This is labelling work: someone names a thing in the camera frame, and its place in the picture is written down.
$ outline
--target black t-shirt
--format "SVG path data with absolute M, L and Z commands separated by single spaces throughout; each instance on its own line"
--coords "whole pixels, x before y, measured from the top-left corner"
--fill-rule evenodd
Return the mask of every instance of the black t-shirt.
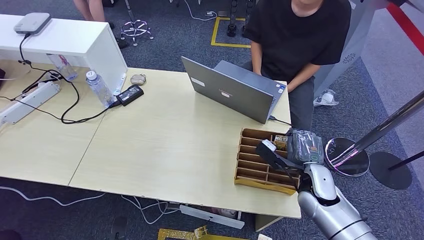
M 290 82 L 308 63 L 340 61 L 351 11 L 349 0 L 324 0 L 314 14 L 299 17 L 292 0 L 260 0 L 243 35 L 262 46 L 262 70 Z

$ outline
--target silver robotic arm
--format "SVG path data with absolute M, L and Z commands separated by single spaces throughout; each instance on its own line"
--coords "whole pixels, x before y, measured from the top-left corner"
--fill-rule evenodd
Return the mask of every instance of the silver robotic arm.
M 356 208 L 335 186 L 331 172 L 316 162 L 303 166 L 275 153 L 276 146 L 269 140 L 256 148 L 258 153 L 274 169 L 286 167 L 302 170 L 297 201 L 303 212 L 312 218 L 329 240 L 376 240 L 371 228 L 362 220 Z

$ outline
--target plastic bag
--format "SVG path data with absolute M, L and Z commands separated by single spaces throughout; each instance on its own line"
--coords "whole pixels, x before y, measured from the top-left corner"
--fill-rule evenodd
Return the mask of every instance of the plastic bag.
M 315 133 L 292 128 L 292 135 L 288 137 L 288 142 L 290 161 L 298 165 L 308 162 L 324 164 L 323 142 Z
M 313 101 L 313 106 L 335 106 L 339 104 L 338 101 L 334 101 L 334 95 L 336 92 L 334 92 L 331 89 L 325 90 L 321 95 Z

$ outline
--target bottle cap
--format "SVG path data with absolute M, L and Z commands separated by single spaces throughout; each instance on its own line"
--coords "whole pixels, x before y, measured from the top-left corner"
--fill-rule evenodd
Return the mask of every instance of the bottle cap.
M 88 71 L 85 76 L 87 77 L 88 80 L 94 80 L 97 78 L 97 74 L 95 71 Z

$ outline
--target white desk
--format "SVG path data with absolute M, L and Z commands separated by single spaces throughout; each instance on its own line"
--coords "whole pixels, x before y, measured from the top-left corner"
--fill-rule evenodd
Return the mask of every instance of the white desk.
M 23 16 L 0 14 L 0 60 L 20 60 L 24 38 L 13 28 Z M 25 59 L 51 64 L 49 54 L 65 55 L 72 66 L 87 67 L 100 74 L 114 92 L 127 72 L 127 64 L 107 22 L 53 18 L 38 34 L 22 45 Z

